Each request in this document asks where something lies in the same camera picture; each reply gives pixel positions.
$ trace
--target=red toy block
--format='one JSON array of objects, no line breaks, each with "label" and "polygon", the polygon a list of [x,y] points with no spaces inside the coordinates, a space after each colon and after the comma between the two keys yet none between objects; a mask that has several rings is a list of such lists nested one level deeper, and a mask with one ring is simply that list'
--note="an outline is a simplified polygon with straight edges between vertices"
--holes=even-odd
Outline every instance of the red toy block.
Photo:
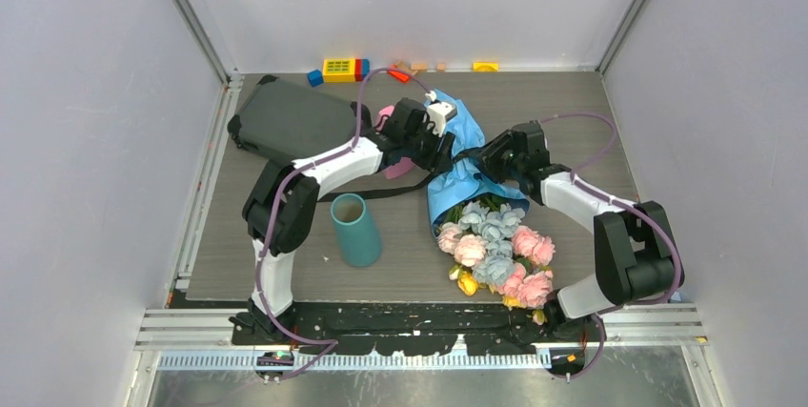
[{"label": "red toy block", "polygon": [[354,66],[353,66],[353,79],[355,81],[362,81],[362,60],[361,59],[354,59]]}]

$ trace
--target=black strap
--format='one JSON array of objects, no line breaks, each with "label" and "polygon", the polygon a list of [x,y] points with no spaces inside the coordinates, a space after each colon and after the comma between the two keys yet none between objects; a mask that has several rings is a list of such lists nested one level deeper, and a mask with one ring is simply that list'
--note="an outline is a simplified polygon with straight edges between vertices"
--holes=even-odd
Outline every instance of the black strap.
[{"label": "black strap", "polygon": [[479,152],[482,151],[482,148],[475,147],[463,150],[462,152],[458,153],[457,156],[452,158],[452,164],[457,164],[458,162],[462,161],[463,159],[475,158]]},{"label": "black strap", "polygon": [[[406,194],[412,191],[420,190],[421,188],[427,186],[430,181],[435,177],[433,174],[428,174],[424,177],[423,180],[419,181],[417,184],[412,186],[403,186],[401,188],[390,188],[389,190],[365,190],[365,191],[354,191],[353,194],[359,194],[365,200],[371,199],[385,199],[387,197],[396,197],[397,195]],[[318,202],[333,202],[337,196],[344,194],[344,193],[328,193],[324,195]]]}]

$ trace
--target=light blue flower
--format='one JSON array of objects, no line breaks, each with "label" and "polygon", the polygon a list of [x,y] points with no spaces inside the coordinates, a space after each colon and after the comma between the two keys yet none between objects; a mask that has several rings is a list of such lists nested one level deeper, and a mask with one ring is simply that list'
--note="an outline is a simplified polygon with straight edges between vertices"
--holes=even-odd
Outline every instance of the light blue flower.
[{"label": "light blue flower", "polygon": [[488,242],[485,245],[485,251],[488,253],[488,255],[513,257],[514,244],[510,240]]},{"label": "light blue flower", "polygon": [[502,222],[502,234],[506,238],[511,238],[514,236],[516,232],[516,228],[519,227],[519,224],[522,222],[522,218],[525,217],[525,211],[522,209],[511,209],[511,206],[508,204],[502,204],[499,206],[499,212],[495,212],[498,217],[499,221]]},{"label": "light blue flower", "polygon": [[514,262],[510,258],[488,255],[472,268],[472,275],[480,283],[502,286],[514,269]]},{"label": "light blue flower", "polygon": [[491,214],[489,214],[489,217],[480,223],[479,234],[486,241],[498,242],[499,240],[505,238],[505,229],[505,225],[502,224],[502,221],[496,217],[491,217]]},{"label": "light blue flower", "polygon": [[471,228],[474,233],[479,234],[479,225],[485,221],[488,211],[477,202],[470,202],[463,208],[463,215],[457,221],[457,225],[464,231]]}]

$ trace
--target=blue toy block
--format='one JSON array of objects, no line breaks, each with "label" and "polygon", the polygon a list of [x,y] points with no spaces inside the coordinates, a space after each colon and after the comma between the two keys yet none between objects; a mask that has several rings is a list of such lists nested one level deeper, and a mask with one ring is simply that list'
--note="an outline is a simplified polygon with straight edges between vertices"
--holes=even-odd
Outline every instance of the blue toy block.
[{"label": "blue toy block", "polygon": [[322,71],[310,71],[306,73],[306,78],[309,80],[309,84],[312,85],[312,88],[323,84]]}]

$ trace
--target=metal frame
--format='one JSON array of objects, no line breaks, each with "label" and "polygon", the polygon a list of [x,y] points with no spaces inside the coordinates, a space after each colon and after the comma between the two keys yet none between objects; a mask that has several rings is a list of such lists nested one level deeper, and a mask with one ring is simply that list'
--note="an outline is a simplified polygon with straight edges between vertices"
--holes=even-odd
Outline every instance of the metal frame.
[{"label": "metal frame", "polygon": [[193,11],[193,7],[191,6],[191,1],[189,0],[172,0],[179,10],[179,14],[182,16],[182,19],[185,21],[185,24],[188,25],[188,29],[193,35],[194,40],[199,45],[199,48],[202,50],[202,53],[205,54],[205,57],[208,59],[208,62],[211,63],[211,67],[213,71],[216,73],[216,76],[219,77],[219,80],[222,83],[227,83],[230,80],[230,76],[228,72],[225,70],[224,64],[222,64],[222,60],[219,58],[219,55],[216,53],[216,49],[213,47],[213,43],[211,39],[208,38],[207,33],[205,32],[205,28],[202,27],[202,22],[199,21],[199,17],[196,15],[196,12]]},{"label": "metal frame", "polygon": [[[146,311],[136,351],[223,350],[231,348],[284,350],[285,345],[233,347],[228,318],[243,309],[150,309]],[[693,304],[628,306],[603,316],[610,347],[705,345],[704,329]],[[536,348],[566,348],[576,342],[537,343]],[[456,348],[465,349],[459,338]]]},{"label": "metal frame", "polygon": [[648,3],[648,0],[633,0],[629,9],[626,10],[626,14],[623,15],[623,19],[620,21],[620,25],[617,27],[617,31],[615,32],[615,36],[612,37],[612,41],[609,42],[609,46],[606,48],[606,52],[603,54],[603,58],[600,60],[600,64],[597,65],[596,71],[598,73],[605,74],[606,71],[609,69],[609,66],[612,64],[612,61],[615,60],[615,56],[617,52],[622,47],[623,42],[626,40],[626,37],[629,34],[632,26],[634,25],[637,17],[642,12],[642,9]]},{"label": "metal frame", "polygon": [[186,215],[185,232],[177,254],[177,280],[174,287],[178,290],[188,289],[193,265],[196,262],[196,253],[199,251],[199,242],[202,239],[202,230],[205,227],[208,209],[213,198],[213,188],[216,186],[222,157],[224,157],[227,147],[227,122],[235,113],[235,106],[243,83],[243,76],[232,77],[227,90],[222,94],[219,108],[212,122],[208,140],[209,147],[202,162],[202,170],[199,173],[196,192],[193,194],[191,209]]},{"label": "metal frame", "polygon": [[[148,405],[157,371],[160,370],[252,370],[254,359],[269,351],[288,351],[288,345],[231,345],[232,323],[228,318],[243,309],[152,309],[146,312],[135,343],[136,369],[131,380],[127,406]],[[702,406],[721,406],[714,381],[714,368],[708,363],[712,350],[693,304],[628,306],[603,316],[609,347],[680,347],[688,373]],[[357,370],[460,370],[463,368],[516,369],[539,367],[546,363],[550,349],[570,348],[578,342],[535,344],[538,356],[465,356],[462,335],[449,357],[435,356],[325,356],[314,371]],[[596,342],[589,342],[594,349]],[[300,355],[301,362],[310,356]]]}]

